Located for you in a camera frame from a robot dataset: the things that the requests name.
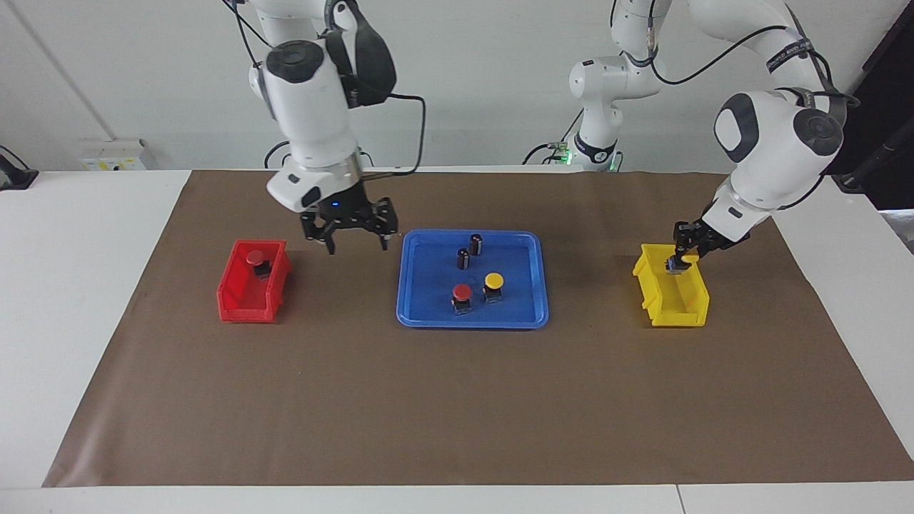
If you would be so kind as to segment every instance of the red bin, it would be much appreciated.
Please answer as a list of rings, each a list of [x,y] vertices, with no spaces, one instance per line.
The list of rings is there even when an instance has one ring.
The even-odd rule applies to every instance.
[[[286,241],[235,241],[216,293],[222,321],[276,322],[276,311],[282,305],[282,288],[292,270],[285,246]],[[255,255],[269,263],[269,277],[258,276],[255,266],[249,263],[249,256]]]

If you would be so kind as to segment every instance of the black cable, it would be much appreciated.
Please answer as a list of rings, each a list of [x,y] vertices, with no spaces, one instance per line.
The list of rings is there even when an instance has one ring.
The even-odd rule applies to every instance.
[[[775,91],[789,91],[789,92],[795,94],[797,97],[796,105],[798,107],[802,106],[803,99],[805,99],[805,96],[801,92],[795,90],[794,88],[774,88],[774,90]],[[845,102],[847,102],[848,109],[856,109],[857,107],[860,107],[860,100],[856,96],[854,96],[852,94],[843,93],[843,92],[840,92],[837,90],[835,90],[835,91],[810,91],[810,94],[812,96],[827,96],[828,98],[844,99]]]
[[[244,26],[241,24],[241,14],[238,12],[238,0],[231,0],[231,6],[232,11],[235,13],[235,19],[238,21],[238,31],[241,33],[241,40],[244,41],[244,48],[246,48],[248,51],[250,63],[254,68],[259,68],[260,64],[257,62],[257,58],[254,57],[254,51],[250,49],[248,35],[245,34]]]
[[[282,143],[277,143],[273,148],[271,148],[270,151],[267,152],[267,155],[265,157],[263,157],[263,168],[270,169],[270,157],[273,157],[273,154],[275,154],[277,151],[279,151],[280,148],[282,148],[288,144],[289,144],[288,141],[283,141]]]
[[[235,9],[232,8],[231,3],[229,2],[229,0],[221,0],[221,1],[222,1],[222,5],[224,5],[225,7],[228,7],[228,10],[229,10],[229,11],[235,12]],[[249,30],[254,36],[257,36],[257,39],[259,39],[261,43],[263,43],[264,45],[266,45],[266,46],[272,48],[272,45],[270,44],[270,42],[267,41],[263,36],[261,36],[261,35],[260,35],[260,32],[258,32],[256,28],[252,27],[251,24],[248,23],[248,20],[244,19],[244,16],[241,17],[241,23],[243,23],[244,26],[247,27],[248,30]]]
[[[818,59],[822,63],[823,68],[825,68],[825,77],[828,79],[828,85],[834,86],[832,82],[832,65],[828,64],[828,59],[826,59],[822,54],[815,50],[810,50],[809,55]]]
[[[537,147],[534,148],[533,150],[530,150],[530,153],[527,154],[526,157],[524,157],[524,162],[520,163],[521,166],[523,166],[523,165],[525,165],[526,163],[530,162],[530,159],[533,158],[533,156],[534,156],[538,151],[540,151],[540,150],[546,150],[547,148],[549,148],[549,143],[543,143],[542,145],[537,146]]]
[[[781,207],[781,208],[778,209],[778,210],[793,209],[794,207],[796,207],[796,206],[802,204],[804,201],[806,201],[807,198],[809,198],[810,196],[813,195],[813,193],[815,192],[816,189],[819,188],[819,186],[822,185],[823,180],[825,180],[825,173],[822,173],[822,174],[819,176],[819,179],[815,181],[815,185],[813,186],[813,188],[810,189],[809,191],[807,191],[806,194],[803,195],[800,199],[798,199],[797,201],[793,202],[791,205],[785,205],[784,207]]]
[[[368,162],[371,163],[371,167],[375,167],[375,159],[372,159],[372,158],[371,158],[371,154],[370,154],[370,153],[368,153],[368,152],[359,152],[358,154],[359,154],[359,155],[364,155],[365,157],[368,157]]]
[[[396,94],[396,93],[392,92],[388,96],[390,98],[396,98],[397,100],[412,100],[415,102],[420,102],[422,104],[422,126],[420,128],[420,133],[419,133],[419,154],[416,156],[416,165],[413,166],[412,169],[409,171],[393,171],[393,172],[389,172],[389,173],[378,173],[376,175],[371,175],[371,176],[363,178],[363,181],[378,180],[380,178],[387,178],[387,177],[405,177],[407,175],[412,175],[413,173],[416,173],[416,171],[419,169],[419,166],[422,164],[422,152],[425,149],[425,123],[428,119],[428,117],[427,117],[428,105],[426,104],[425,99],[418,95]]]
[[[699,69],[699,70],[696,71],[695,73],[692,73],[692,74],[689,75],[688,77],[685,77],[684,79],[681,79],[681,80],[669,80],[669,79],[667,79],[667,78],[661,76],[661,75],[660,75],[660,72],[657,71],[657,66],[656,66],[656,64],[654,63],[654,59],[656,58],[656,56],[654,56],[654,58],[651,58],[651,70],[654,71],[654,75],[657,76],[657,79],[659,79],[660,82],[663,82],[664,84],[668,84],[668,85],[671,85],[671,86],[678,86],[679,84],[686,83],[686,82],[688,82],[688,81],[694,79],[694,78],[697,77],[698,75],[701,75],[702,73],[704,73],[705,71],[707,71],[709,68],[711,68],[712,66],[714,66],[715,64],[717,64],[718,62],[720,62],[720,60],[723,59],[724,57],[726,57],[730,52],[732,52],[733,50],[739,48],[740,46],[742,46],[743,43],[745,43],[746,41],[749,41],[749,40],[752,39],[753,37],[756,37],[757,35],[763,34],[763,33],[768,32],[768,31],[770,31],[770,30],[784,30],[784,29],[786,29],[786,28],[787,28],[787,27],[784,26],[784,25],[770,25],[770,26],[768,26],[768,27],[760,28],[760,29],[758,29],[758,30],[752,32],[752,33],[749,34],[748,36],[745,36],[743,39],[740,39],[740,40],[737,41],[736,43],[733,43],[733,45],[732,45],[730,48],[727,48],[726,50],[724,50],[723,53],[721,53],[720,55],[718,55],[717,57],[715,57],[714,59],[712,59],[710,62],[708,62],[708,63],[707,63],[705,66],[703,66],[701,69]]]
[[[23,168],[25,168],[25,169],[32,169],[32,168],[28,167],[28,165],[26,164],[26,161],[22,160],[22,158],[19,157],[19,155],[16,155],[16,152],[10,150],[9,148],[7,148],[7,147],[5,147],[5,146],[3,146],[3,145],[0,145],[0,150],[3,150],[4,152],[7,152],[7,153],[10,154],[15,160],[19,161],[19,164],[22,165]]]

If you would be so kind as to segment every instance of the white table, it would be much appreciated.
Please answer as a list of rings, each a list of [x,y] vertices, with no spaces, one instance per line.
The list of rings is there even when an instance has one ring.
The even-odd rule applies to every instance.
[[[914,482],[38,489],[188,175],[44,173],[0,193],[0,513],[914,512]],[[914,255],[866,198],[830,180],[775,219],[914,454]]]

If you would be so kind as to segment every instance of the robotic arm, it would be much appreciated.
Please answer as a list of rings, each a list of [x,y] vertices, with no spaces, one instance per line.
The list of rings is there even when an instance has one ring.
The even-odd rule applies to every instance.
[[[766,59],[779,87],[738,93],[718,113],[717,141],[737,166],[700,219],[676,223],[669,273],[689,268],[683,261],[687,252],[704,257],[732,247],[772,212],[802,201],[841,148],[847,105],[780,0],[687,2],[705,33]],[[584,61],[571,73],[572,92],[584,102],[584,122],[569,147],[572,162],[585,169],[605,169],[611,162],[622,123],[613,103],[656,94],[668,82],[660,78],[664,67],[656,41],[670,0],[623,4],[613,9],[610,22],[622,55]]]
[[[393,91],[397,74],[387,45],[356,0],[250,3],[273,46],[251,70],[251,87],[292,149],[267,190],[300,214],[305,238],[331,254],[334,232],[353,228],[377,234],[386,250],[397,215],[389,198],[368,200],[348,111],[382,103]],[[314,20],[326,25],[321,36]]]

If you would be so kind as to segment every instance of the yellow bin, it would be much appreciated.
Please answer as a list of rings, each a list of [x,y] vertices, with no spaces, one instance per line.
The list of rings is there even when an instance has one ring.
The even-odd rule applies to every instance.
[[[675,253],[673,244],[643,244],[641,258],[634,266],[644,293],[641,307],[655,327],[703,327],[711,298],[698,271],[698,257],[687,255],[692,267],[685,273],[666,272],[666,260]]]

